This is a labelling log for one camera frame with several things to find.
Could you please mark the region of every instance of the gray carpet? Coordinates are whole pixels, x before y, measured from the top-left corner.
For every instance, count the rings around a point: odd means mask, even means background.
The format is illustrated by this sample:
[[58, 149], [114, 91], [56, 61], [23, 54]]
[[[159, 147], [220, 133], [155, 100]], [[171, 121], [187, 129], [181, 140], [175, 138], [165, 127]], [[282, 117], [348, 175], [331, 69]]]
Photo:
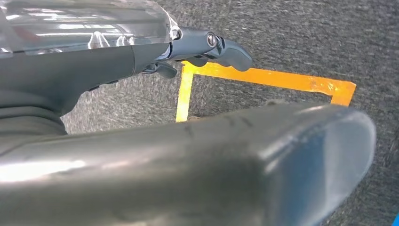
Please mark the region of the gray carpet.
[[[399, 212], [399, 1], [158, 0], [180, 24], [208, 28], [245, 46], [255, 67], [353, 81], [352, 106], [378, 128], [367, 178], [325, 225], [391, 225]], [[179, 78], [139, 75], [82, 96], [64, 117], [71, 133], [173, 122]], [[324, 95], [197, 76], [191, 115]]]

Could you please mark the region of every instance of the metal bolt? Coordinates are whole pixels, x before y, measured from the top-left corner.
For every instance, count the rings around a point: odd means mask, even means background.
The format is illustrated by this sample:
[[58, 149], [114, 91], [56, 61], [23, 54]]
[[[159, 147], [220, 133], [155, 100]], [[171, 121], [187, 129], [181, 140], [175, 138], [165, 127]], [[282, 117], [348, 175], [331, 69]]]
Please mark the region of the metal bolt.
[[210, 47], [216, 47], [217, 40], [215, 34], [209, 33], [207, 36], [207, 42]]

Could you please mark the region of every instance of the transparent plastic part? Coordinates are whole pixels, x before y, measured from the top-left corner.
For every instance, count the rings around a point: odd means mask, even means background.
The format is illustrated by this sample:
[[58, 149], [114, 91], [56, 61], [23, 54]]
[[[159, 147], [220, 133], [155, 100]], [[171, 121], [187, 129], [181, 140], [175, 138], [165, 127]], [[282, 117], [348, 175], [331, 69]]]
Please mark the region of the transparent plastic part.
[[150, 0], [0, 0], [0, 58], [169, 43], [175, 19]]

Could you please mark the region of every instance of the orange tape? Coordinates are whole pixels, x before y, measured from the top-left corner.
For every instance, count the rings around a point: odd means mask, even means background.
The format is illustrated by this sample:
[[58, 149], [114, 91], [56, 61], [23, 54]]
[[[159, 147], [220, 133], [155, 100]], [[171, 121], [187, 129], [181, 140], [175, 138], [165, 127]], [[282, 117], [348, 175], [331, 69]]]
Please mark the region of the orange tape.
[[299, 91], [319, 92], [332, 96], [332, 104], [343, 106], [349, 106], [356, 89], [356, 84], [350, 81], [341, 81], [255, 68], [251, 68], [246, 72], [239, 72], [232, 67], [223, 67], [214, 63], [208, 63], [204, 67], [196, 67], [188, 62], [184, 62], [182, 84], [180, 87], [177, 104], [177, 122], [187, 120], [192, 77], [194, 74], [236, 81], [245, 81]]

